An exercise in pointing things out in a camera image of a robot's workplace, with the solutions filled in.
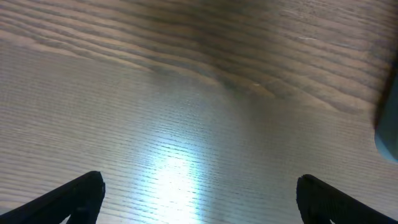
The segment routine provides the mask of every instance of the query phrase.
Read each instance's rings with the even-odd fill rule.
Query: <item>dark wood grain pattern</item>
[[[0,38],[369,114],[396,50],[397,12],[392,0],[5,0]]]
[[[98,223],[300,223],[313,174],[398,218],[372,120],[0,42],[0,207],[89,170]]]

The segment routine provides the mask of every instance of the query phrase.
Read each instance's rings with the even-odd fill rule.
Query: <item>wood grain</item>
[[[0,41],[0,207],[99,170],[98,223],[301,223],[313,174],[398,218],[371,121]]]
[[[392,0],[5,0],[0,38],[241,94],[372,114],[397,47],[397,12]]]

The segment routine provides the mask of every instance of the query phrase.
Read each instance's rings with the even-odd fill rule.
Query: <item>brown wood tabletop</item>
[[[0,1],[0,212],[90,170],[98,223],[301,223],[313,174],[398,218],[373,117],[395,0]]]

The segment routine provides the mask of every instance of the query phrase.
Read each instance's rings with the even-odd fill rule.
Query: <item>black object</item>
[[[0,216],[1,224],[95,224],[105,196],[100,172],[75,180]]]
[[[398,223],[309,174],[298,178],[296,193],[304,224]]]

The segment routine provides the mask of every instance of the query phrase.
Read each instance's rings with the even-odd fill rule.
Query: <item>teal object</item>
[[[387,159],[398,162],[398,77],[384,107],[374,137],[378,151]]]

